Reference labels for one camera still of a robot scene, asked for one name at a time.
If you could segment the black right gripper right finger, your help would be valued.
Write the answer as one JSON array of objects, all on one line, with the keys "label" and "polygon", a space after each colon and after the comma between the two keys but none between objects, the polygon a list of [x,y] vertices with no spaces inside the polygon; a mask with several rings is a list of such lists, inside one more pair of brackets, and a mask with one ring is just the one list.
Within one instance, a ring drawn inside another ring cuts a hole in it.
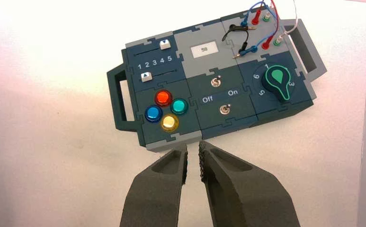
[{"label": "black right gripper right finger", "polygon": [[199,164],[213,226],[300,226],[291,196],[270,172],[206,141]]}]

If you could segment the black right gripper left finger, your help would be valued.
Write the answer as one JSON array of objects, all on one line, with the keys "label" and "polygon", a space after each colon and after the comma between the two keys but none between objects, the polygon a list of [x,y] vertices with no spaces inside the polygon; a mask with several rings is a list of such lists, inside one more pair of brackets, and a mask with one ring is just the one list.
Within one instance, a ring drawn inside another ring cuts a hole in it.
[{"label": "black right gripper left finger", "polygon": [[176,227],[187,177],[187,146],[179,145],[134,178],[125,198],[122,227]]}]

